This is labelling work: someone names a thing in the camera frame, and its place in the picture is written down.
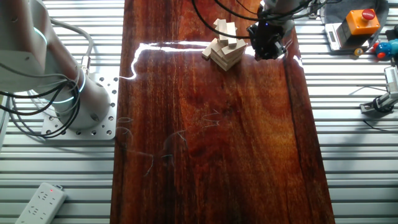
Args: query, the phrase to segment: emergency stop button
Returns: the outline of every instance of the emergency stop button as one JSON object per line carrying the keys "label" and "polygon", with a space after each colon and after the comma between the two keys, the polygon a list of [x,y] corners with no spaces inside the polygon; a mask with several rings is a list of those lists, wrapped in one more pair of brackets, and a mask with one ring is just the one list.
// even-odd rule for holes
{"label": "emergency stop button", "polygon": [[365,9],[364,11],[362,11],[362,20],[365,22],[374,19],[375,16],[376,16],[376,14],[374,13],[373,10]]}

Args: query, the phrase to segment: red button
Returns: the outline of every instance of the red button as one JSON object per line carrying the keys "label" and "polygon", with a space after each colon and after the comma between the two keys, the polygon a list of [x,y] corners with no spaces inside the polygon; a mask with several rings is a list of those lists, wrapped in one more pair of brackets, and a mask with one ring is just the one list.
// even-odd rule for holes
{"label": "red button", "polygon": [[362,17],[366,20],[372,20],[375,18],[375,13],[373,12],[373,10],[370,9],[365,9],[364,11],[362,11]]}

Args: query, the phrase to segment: connector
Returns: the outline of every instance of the connector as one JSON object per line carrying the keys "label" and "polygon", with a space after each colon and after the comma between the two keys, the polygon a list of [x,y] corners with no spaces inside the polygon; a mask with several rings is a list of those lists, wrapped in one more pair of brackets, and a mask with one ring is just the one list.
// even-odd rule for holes
{"label": "connector", "polygon": [[90,63],[91,63],[90,56],[83,56],[83,58],[81,59],[81,68],[83,69],[86,75],[88,75],[90,72]]}

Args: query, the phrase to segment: power outlet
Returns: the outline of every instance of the power outlet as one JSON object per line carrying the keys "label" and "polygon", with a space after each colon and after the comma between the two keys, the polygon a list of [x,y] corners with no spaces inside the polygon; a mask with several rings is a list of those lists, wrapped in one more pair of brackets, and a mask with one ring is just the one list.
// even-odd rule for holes
{"label": "power outlet", "polygon": [[50,224],[66,197],[61,186],[41,184],[16,224]]}

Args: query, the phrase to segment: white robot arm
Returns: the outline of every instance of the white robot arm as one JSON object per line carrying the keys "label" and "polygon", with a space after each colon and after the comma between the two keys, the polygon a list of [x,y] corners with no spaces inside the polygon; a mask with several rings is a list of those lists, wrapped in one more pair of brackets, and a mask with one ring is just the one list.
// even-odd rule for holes
{"label": "white robot arm", "polygon": [[[83,57],[83,61],[88,65],[89,57]],[[41,0],[0,1],[1,91],[45,93],[66,78],[74,80],[79,99],[65,87],[52,106],[59,112],[60,121],[66,123],[72,113],[69,109],[79,100],[80,109],[70,128],[87,129],[101,122],[110,107],[106,90],[83,70],[87,65],[81,66],[61,43]],[[53,96],[44,98],[50,101]]]}

